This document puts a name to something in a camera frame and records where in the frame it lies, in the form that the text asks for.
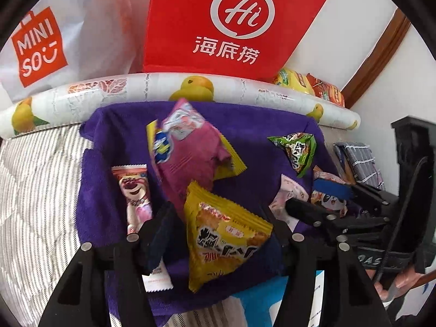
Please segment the person's right hand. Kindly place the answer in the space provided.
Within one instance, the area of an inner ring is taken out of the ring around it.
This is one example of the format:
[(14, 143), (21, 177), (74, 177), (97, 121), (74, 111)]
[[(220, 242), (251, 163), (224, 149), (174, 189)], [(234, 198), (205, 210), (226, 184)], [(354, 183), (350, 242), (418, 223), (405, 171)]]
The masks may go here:
[[(406, 268), (394, 279), (393, 284), (396, 286), (397, 289), (395, 297), (399, 298), (400, 296), (405, 295), (422, 277), (423, 274), (416, 272), (414, 266)], [(375, 282), (374, 287), (379, 294), (381, 300), (387, 301), (389, 292), (387, 290), (384, 290), (383, 286), (379, 282)]]

